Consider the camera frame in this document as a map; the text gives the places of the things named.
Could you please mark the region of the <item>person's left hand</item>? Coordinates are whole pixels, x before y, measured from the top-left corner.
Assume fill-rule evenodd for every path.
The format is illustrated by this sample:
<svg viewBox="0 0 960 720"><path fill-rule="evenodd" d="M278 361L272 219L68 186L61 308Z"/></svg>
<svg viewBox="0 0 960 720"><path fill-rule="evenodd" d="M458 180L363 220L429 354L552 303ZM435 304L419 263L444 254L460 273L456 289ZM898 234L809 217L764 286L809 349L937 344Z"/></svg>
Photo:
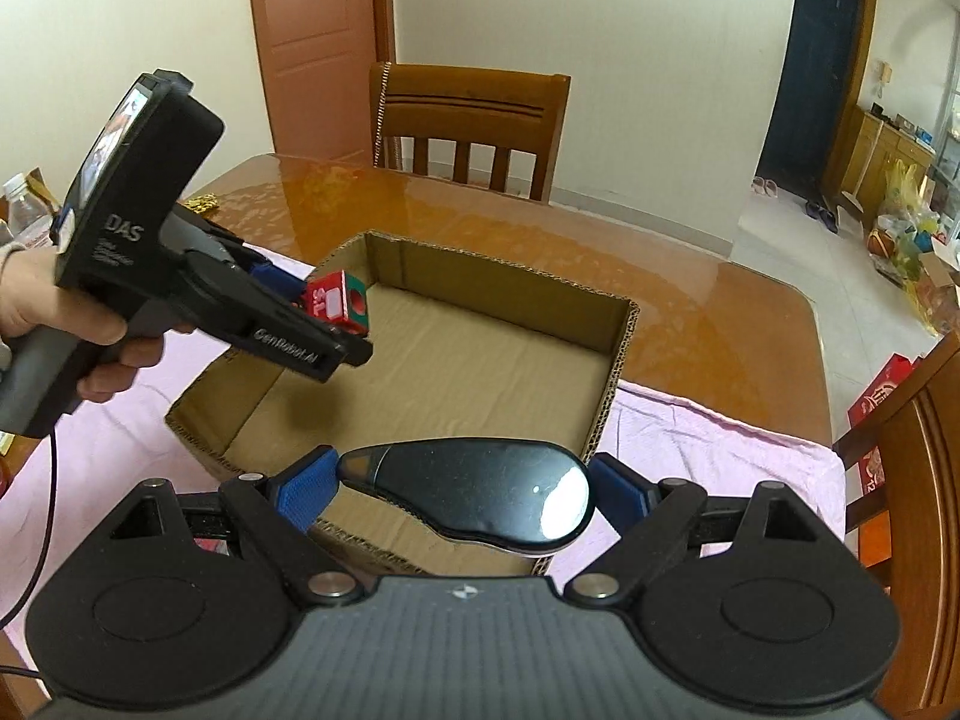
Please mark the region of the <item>person's left hand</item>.
<svg viewBox="0 0 960 720"><path fill-rule="evenodd" d="M117 362L101 364L76 385L82 400L104 403L132 387L140 369L160 362L164 341L161 337L125 341L127 323L119 314L80 291L55 284L56 263L57 252L50 247L8 244L2 249L2 374L13 359L8 342L41 325L101 346L121 341Z"/></svg>

